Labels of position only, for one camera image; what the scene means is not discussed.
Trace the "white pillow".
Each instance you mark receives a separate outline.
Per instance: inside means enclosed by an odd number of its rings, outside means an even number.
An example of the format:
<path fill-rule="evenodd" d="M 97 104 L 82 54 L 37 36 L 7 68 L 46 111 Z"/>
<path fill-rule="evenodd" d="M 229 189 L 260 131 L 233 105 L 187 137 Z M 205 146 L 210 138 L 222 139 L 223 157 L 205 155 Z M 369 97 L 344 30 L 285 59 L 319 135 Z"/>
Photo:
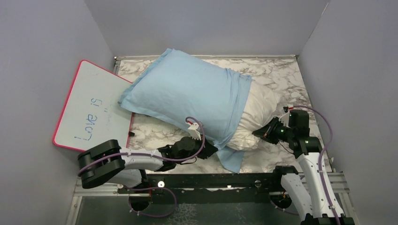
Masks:
<path fill-rule="evenodd" d="M 271 121 L 280 99 L 281 95 L 276 91 L 252 81 L 241 119 L 227 146 L 243 151 L 258 148 L 261 139 L 254 136 L 253 131 Z"/>

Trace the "light blue pillowcase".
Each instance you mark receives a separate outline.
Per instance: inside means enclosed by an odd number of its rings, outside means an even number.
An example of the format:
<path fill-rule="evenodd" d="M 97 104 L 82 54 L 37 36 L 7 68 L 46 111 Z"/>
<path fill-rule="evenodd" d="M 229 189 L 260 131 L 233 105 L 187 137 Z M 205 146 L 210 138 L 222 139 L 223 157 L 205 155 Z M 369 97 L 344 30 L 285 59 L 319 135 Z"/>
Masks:
<path fill-rule="evenodd" d="M 167 49 L 121 95 L 120 107 L 186 130 L 201 122 L 222 166 L 238 173 L 243 153 L 227 146 L 242 117 L 252 78 Z"/>

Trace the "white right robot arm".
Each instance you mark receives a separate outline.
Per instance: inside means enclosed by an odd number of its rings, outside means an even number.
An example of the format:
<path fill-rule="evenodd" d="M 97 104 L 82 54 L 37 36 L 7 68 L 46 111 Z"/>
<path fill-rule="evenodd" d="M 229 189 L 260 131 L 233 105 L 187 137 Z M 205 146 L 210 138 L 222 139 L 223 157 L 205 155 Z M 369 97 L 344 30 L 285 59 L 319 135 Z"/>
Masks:
<path fill-rule="evenodd" d="M 288 143 L 304 173 L 306 186 L 293 166 L 276 166 L 271 186 L 287 192 L 302 225 L 353 225 L 354 219 L 346 216 L 333 192 L 324 163 L 326 147 L 310 135 L 309 107 L 295 105 L 283 109 L 283 116 L 274 117 L 253 135 L 271 144 Z"/>

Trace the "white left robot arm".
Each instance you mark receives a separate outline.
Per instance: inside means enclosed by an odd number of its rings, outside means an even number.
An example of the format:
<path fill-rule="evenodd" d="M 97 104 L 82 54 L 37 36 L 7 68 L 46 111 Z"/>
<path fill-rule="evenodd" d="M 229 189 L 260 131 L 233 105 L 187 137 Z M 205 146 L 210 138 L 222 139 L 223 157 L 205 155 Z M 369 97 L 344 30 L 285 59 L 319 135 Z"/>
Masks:
<path fill-rule="evenodd" d="M 165 172 L 177 164 L 187 164 L 194 158 L 207 159 L 218 149 L 209 141 L 183 137 L 173 145 L 155 150 L 132 150 L 123 148 L 111 139 L 78 155 L 79 172 L 84 189 L 91 189 L 105 183 L 126 184 L 135 192 L 147 188 L 144 172 Z"/>

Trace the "pink framed whiteboard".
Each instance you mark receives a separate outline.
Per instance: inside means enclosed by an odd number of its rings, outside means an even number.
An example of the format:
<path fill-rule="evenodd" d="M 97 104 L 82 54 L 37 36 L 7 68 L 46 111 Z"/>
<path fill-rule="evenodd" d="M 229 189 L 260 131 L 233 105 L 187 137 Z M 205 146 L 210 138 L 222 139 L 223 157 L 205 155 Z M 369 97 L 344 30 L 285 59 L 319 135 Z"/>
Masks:
<path fill-rule="evenodd" d="M 119 98 L 132 83 L 87 60 L 79 62 L 66 97 L 53 144 L 85 151 L 107 140 L 128 144 L 132 112 L 119 106 Z"/>

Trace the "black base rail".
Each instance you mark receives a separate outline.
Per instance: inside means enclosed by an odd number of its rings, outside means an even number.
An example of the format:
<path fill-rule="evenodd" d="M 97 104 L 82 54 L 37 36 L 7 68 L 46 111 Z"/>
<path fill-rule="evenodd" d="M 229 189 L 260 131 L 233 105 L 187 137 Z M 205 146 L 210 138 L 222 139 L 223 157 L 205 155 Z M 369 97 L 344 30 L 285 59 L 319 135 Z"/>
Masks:
<path fill-rule="evenodd" d="M 274 203 L 288 208 L 292 200 L 273 173 L 148 174 L 136 187 L 121 187 L 133 202 L 153 204 Z"/>

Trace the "aluminium table edge frame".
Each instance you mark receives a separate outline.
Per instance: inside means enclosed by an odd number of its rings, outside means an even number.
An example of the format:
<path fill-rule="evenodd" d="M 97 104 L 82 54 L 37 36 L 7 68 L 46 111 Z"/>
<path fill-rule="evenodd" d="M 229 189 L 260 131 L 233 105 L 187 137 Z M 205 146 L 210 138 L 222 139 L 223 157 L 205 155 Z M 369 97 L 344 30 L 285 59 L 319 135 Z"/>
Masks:
<path fill-rule="evenodd" d="M 200 59 L 293 59 L 297 55 L 193 55 Z M 115 56 L 115 61 L 122 60 L 155 60 L 159 55 Z"/>

